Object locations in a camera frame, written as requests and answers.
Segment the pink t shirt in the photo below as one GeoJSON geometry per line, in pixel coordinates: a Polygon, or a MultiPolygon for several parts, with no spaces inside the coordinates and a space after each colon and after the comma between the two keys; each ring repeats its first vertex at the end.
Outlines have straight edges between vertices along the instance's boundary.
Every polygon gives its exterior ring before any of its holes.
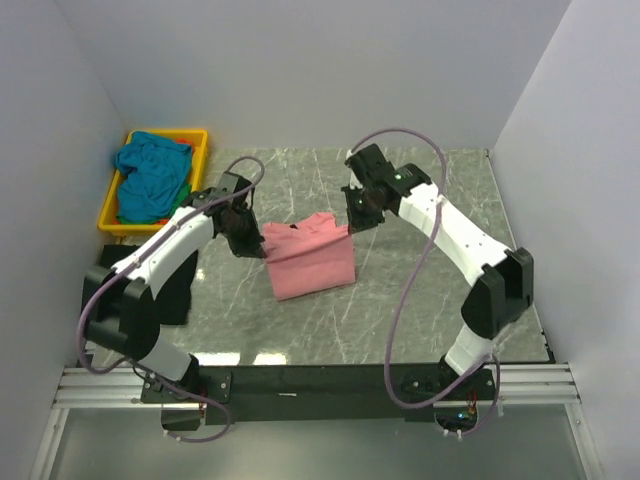
{"type": "Polygon", "coordinates": [[[356,281],[349,227],[330,212],[297,223],[263,225],[266,265],[278,301],[351,285],[356,281]]]}

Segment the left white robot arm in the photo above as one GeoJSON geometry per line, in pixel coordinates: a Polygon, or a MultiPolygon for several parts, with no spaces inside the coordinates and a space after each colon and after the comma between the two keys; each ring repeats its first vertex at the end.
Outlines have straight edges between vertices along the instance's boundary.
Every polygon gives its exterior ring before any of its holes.
{"type": "Polygon", "coordinates": [[[203,390],[197,358],[164,341],[157,297],[178,269],[217,236],[240,258],[262,258],[252,209],[255,183],[226,171],[216,186],[188,195],[146,243],[110,267],[92,267],[83,285],[77,347],[93,342],[155,376],[176,401],[203,390]]]}

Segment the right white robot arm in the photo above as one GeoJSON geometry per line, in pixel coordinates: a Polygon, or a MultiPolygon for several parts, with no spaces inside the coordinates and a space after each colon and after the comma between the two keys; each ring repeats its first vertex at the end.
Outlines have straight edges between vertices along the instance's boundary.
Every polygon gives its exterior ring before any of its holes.
{"type": "Polygon", "coordinates": [[[425,234],[429,247],[444,253],[470,287],[461,330],[438,377],[442,393],[460,399],[473,388],[472,372],[487,360],[503,330],[531,307],[533,257],[487,235],[424,171],[414,164],[394,167],[375,144],[348,153],[345,164],[351,171],[342,189],[351,232],[377,227],[390,212],[425,234]]]}

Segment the green t shirt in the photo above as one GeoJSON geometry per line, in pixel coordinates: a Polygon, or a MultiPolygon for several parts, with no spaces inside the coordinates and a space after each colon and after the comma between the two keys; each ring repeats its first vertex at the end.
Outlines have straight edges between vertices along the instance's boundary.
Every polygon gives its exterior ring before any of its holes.
{"type": "Polygon", "coordinates": [[[116,224],[123,225],[133,225],[133,224],[141,224],[141,225],[164,225],[168,222],[169,218],[175,213],[175,211],[181,206],[181,203],[187,198],[187,196],[191,193],[191,185],[185,183],[179,192],[177,193],[174,201],[168,210],[168,213],[164,217],[158,217],[155,220],[146,220],[146,221],[132,221],[131,219],[117,215],[115,219],[116,224]]]}

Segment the orange t shirt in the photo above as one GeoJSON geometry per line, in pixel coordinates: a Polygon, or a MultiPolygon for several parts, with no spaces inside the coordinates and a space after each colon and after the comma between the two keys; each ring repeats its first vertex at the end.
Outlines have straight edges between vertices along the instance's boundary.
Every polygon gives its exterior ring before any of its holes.
{"type": "Polygon", "coordinates": [[[185,138],[175,138],[173,139],[173,141],[177,144],[181,144],[181,145],[188,145],[191,147],[192,150],[194,150],[196,147],[194,145],[193,142],[191,142],[189,139],[185,139],[185,138]]]}

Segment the teal t shirt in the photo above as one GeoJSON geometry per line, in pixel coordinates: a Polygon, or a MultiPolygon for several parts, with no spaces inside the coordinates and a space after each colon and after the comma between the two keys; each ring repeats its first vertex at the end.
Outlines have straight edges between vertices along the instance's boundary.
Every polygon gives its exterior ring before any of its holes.
{"type": "Polygon", "coordinates": [[[145,131],[135,131],[115,157],[123,176],[117,199],[117,215],[132,221],[164,217],[174,198],[187,183],[192,149],[145,131]]]}

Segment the folded black t shirt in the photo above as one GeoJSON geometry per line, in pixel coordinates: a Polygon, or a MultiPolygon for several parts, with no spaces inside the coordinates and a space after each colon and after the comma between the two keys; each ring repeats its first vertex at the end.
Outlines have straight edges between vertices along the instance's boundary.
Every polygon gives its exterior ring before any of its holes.
{"type": "MultiPolygon", "coordinates": [[[[98,265],[110,268],[137,250],[133,245],[105,245],[98,265]]],[[[196,273],[199,252],[193,252],[167,279],[155,297],[159,323],[163,326],[180,327],[188,323],[191,309],[191,285],[196,273]]]]}

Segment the yellow plastic bin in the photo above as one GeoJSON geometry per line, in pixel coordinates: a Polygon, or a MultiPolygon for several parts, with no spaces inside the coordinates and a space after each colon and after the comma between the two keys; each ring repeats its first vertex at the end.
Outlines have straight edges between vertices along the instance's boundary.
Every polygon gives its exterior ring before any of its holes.
{"type": "MultiPolygon", "coordinates": [[[[209,156],[209,134],[203,129],[163,129],[163,128],[143,128],[143,131],[155,134],[171,140],[175,138],[189,139],[194,143],[192,150],[191,169],[187,176],[187,183],[191,185],[191,190],[199,190],[202,186],[207,159],[209,156]]],[[[151,236],[159,231],[164,225],[123,225],[116,224],[115,219],[119,209],[117,192],[124,180],[124,176],[117,170],[113,172],[112,179],[104,200],[102,210],[99,214],[97,227],[99,230],[113,235],[114,237],[127,236],[151,236]]]]}

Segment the black base beam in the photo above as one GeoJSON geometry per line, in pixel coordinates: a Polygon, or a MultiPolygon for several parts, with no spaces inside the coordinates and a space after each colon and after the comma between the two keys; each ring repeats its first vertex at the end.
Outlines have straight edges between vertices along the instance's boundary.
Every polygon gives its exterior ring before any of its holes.
{"type": "Polygon", "coordinates": [[[494,399],[491,369],[484,367],[456,388],[453,371],[442,363],[394,364],[391,391],[407,408],[396,405],[386,389],[380,364],[329,366],[203,366],[199,393],[220,403],[199,410],[179,411],[188,403],[184,394],[146,378],[140,400],[163,405],[162,420],[171,427],[193,430],[196,421],[207,425],[235,422],[373,420],[401,418],[433,422],[444,416],[450,429],[469,430],[477,419],[477,404],[494,399]]]}

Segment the aluminium rail frame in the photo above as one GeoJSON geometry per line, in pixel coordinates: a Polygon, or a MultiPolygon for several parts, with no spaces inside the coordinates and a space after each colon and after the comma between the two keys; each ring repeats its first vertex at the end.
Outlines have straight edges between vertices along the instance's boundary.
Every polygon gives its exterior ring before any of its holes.
{"type": "Polygon", "coordinates": [[[127,367],[66,369],[33,479],[599,479],[565,364],[506,363],[496,414],[467,436],[398,419],[243,422],[191,444],[161,431],[127,367]]]}

